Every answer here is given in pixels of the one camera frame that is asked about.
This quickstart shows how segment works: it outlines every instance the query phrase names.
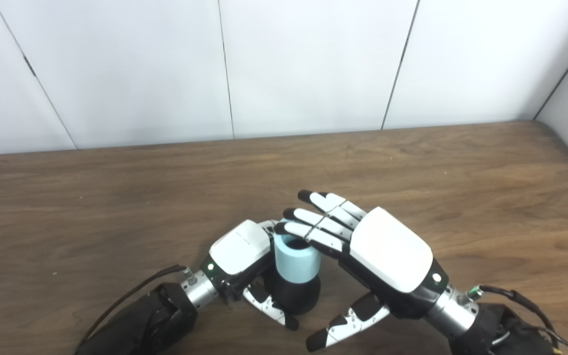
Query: robotic hand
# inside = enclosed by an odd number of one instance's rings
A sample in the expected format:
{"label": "robotic hand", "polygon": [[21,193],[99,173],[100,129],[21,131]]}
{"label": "robotic hand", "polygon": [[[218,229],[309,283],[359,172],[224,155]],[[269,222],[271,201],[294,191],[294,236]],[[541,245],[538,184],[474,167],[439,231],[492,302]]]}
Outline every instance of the robotic hand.
{"label": "robotic hand", "polygon": [[[228,301],[243,296],[278,323],[297,330],[296,319],[280,309],[269,292],[257,283],[251,285],[257,277],[273,272],[272,239],[276,223],[267,220],[256,224],[246,220],[212,245],[197,272],[176,265],[149,277],[99,317],[78,344],[75,355],[157,354],[187,335],[196,322],[198,310],[219,296]],[[185,281],[158,285],[93,333],[129,296],[161,276],[182,271]]]}
{"label": "robotic hand", "polygon": [[[290,222],[278,234],[302,238],[370,290],[306,341],[309,351],[325,348],[361,332],[392,313],[399,319],[425,319],[449,339],[453,355],[552,355],[560,353],[555,332],[535,303],[512,290],[475,286],[460,292],[429,246],[381,207],[366,213],[333,193],[302,190],[298,198],[322,214],[288,209]],[[477,303],[484,292],[502,294],[536,313],[545,328],[531,326],[507,306]],[[548,342],[539,331],[550,335]]]}

